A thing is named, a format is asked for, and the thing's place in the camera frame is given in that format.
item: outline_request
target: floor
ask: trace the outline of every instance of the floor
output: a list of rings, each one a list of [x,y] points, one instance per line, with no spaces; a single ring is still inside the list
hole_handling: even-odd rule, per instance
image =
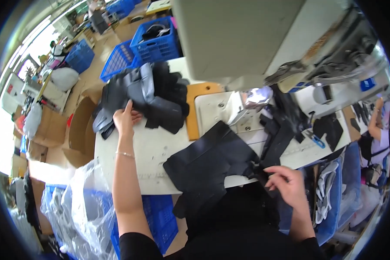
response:
[[[69,117],[75,111],[75,108],[80,100],[81,92],[89,88],[103,88],[104,83],[100,80],[99,76],[103,70],[105,62],[109,58],[109,55],[115,46],[121,42],[113,30],[109,30],[102,36],[97,33],[95,34],[95,37],[96,42],[93,50],[95,55],[94,59],[90,67],[79,75],[80,79],[71,91],[71,95],[68,98],[63,111],[63,115],[66,117]],[[48,149],[46,163],[37,161],[29,162],[31,176],[47,183],[55,183],[61,179],[70,180],[75,173],[75,168],[65,159],[65,156],[62,153],[62,148],[68,148],[68,128],[65,143],[62,146]],[[178,196],[179,195],[172,196],[174,203],[176,203]],[[177,225],[179,232],[165,255],[169,255],[180,250],[187,241],[187,235],[185,233],[187,226],[185,219],[177,219]]]

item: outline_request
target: blue-handled scissors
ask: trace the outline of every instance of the blue-handled scissors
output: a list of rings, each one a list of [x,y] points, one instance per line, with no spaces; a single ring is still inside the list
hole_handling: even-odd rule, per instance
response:
[[[309,137],[314,143],[316,143],[322,149],[325,148],[325,143],[321,141],[313,132],[306,130],[306,136]]]

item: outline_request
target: bracelet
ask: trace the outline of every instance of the bracelet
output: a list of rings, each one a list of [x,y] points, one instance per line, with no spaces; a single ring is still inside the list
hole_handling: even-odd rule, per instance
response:
[[[119,151],[115,151],[116,154],[121,154],[121,155],[125,155],[125,156],[128,156],[128,157],[131,157],[134,159],[134,156],[131,155],[130,153],[123,153],[123,152],[119,152]]]

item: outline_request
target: hand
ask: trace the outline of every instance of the hand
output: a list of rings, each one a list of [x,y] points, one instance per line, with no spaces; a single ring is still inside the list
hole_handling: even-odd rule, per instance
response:
[[[376,102],[375,102],[375,108],[380,110],[383,107],[383,98],[380,97]]]
[[[113,115],[113,121],[120,137],[133,138],[133,126],[142,118],[142,114],[132,110],[132,107],[133,102],[130,99],[125,109],[119,109]]]
[[[294,209],[308,208],[302,172],[285,166],[271,166],[264,171],[274,173],[269,176],[265,187],[270,187],[270,190],[277,188],[283,200]]]

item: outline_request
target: work table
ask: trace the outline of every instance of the work table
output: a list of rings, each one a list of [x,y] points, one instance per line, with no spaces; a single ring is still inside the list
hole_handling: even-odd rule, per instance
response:
[[[180,72],[183,78],[189,80],[190,84],[202,83],[202,81],[194,80],[189,76],[185,57],[170,60],[168,63],[171,72]],[[349,144],[351,139],[342,111],[337,111],[336,116],[343,128],[343,134],[336,146],[336,150],[338,150]],[[143,119],[134,126],[133,138],[137,175],[141,193],[143,195],[181,193],[169,179],[163,169],[163,163],[172,154],[186,148],[192,143],[192,141],[189,141],[188,139],[186,124],[184,124],[175,135],[167,132],[161,127],[157,129],[148,129],[145,128],[145,125],[146,119]],[[239,136],[249,144],[258,155],[261,154],[264,142],[267,138],[263,129],[243,132],[240,133]],[[110,187],[112,186],[114,176],[115,151],[117,149],[118,139],[119,134],[117,131],[113,131],[106,140],[104,140],[99,133],[96,134],[94,157],[99,159]],[[327,143],[325,136],[323,136],[321,140]],[[292,169],[297,169],[322,159],[331,153],[328,145],[322,149],[309,138],[305,138],[302,143],[298,143],[296,140],[292,139],[284,153],[281,155],[280,163],[281,165]],[[224,180],[224,185],[226,188],[229,188],[254,181],[256,180],[248,180],[244,176],[234,175],[227,177]]]

